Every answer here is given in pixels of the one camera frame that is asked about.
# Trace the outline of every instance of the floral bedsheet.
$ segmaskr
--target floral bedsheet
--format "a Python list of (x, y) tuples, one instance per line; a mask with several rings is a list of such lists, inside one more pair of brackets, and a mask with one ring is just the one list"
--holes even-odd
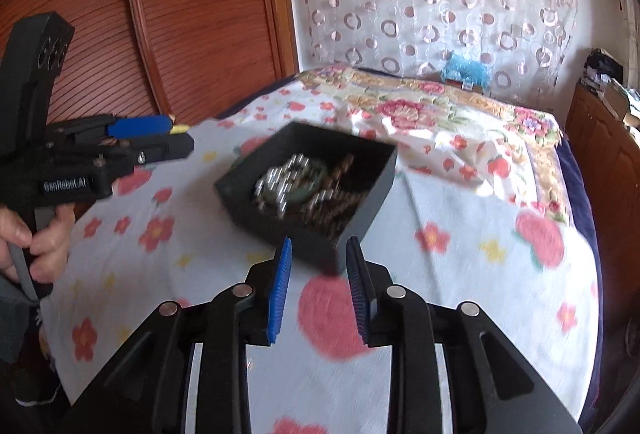
[(404, 166), (571, 223), (555, 151), (561, 132), (552, 115), (433, 81), (341, 65), (298, 79), (340, 101), (340, 127), (396, 141)]

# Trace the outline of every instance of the human hand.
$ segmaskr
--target human hand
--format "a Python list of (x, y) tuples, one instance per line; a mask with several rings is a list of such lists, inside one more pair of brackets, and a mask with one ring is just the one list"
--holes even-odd
[(29, 268), (36, 282), (47, 284), (58, 280), (65, 270), (71, 229), (75, 222), (74, 205), (61, 205), (56, 208), (56, 216), (49, 226), (32, 235), (17, 213), (0, 207), (0, 274), (18, 282), (7, 246), (10, 242), (24, 249), (29, 248), (31, 254), (37, 257)]

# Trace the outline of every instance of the metal rivet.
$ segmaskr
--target metal rivet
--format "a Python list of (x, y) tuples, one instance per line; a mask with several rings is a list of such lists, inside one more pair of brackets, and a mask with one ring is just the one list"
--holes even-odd
[(163, 317), (171, 317), (178, 312), (178, 305), (169, 300), (168, 302), (163, 302), (158, 310)]
[(386, 289), (386, 294), (389, 295), (392, 299), (401, 299), (406, 296), (406, 289), (402, 286), (389, 286)]
[(236, 297), (244, 298), (251, 295), (251, 293), (254, 292), (254, 289), (252, 289), (252, 287), (249, 286), (249, 284), (238, 284), (237, 286), (234, 286), (234, 288), (232, 289), (232, 292)]
[(480, 308), (473, 302), (463, 302), (460, 311), (469, 317), (477, 317), (480, 314)]

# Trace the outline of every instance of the black tray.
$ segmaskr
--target black tray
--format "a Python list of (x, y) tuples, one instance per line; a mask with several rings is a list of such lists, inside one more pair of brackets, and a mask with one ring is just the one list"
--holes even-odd
[[(261, 213), (252, 202), (258, 178), (268, 168), (281, 165), (299, 153), (325, 161), (330, 169), (347, 154), (353, 154), (354, 161), (348, 175), (350, 184), (344, 188), (356, 192), (369, 191), (337, 243), (299, 221), (287, 218), (281, 221)], [(329, 128), (289, 123), (219, 179), (216, 190), (238, 226), (276, 247), (288, 236), (296, 258), (308, 261), (323, 273), (340, 274), (345, 269), (347, 240), (352, 236), (358, 240), (364, 238), (391, 189), (397, 155), (395, 145)]]

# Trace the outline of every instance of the wooden door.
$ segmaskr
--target wooden door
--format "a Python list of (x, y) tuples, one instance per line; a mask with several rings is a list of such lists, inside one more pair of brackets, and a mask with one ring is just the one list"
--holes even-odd
[(213, 117), (282, 77), (270, 0), (132, 0), (154, 90), (182, 123)]
[(606, 198), (593, 210), (602, 260), (605, 316), (607, 322), (617, 324), (640, 290), (640, 168), (637, 146), (636, 150), (629, 150), (618, 145), (617, 140), (612, 145), (617, 152), (612, 175), (601, 187)]
[(48, 11), (76, 27), (53, 87), (50, 121), (103, 112), (156, 113), (127, 0), (0, 0), (0, 56), (19, 19)]

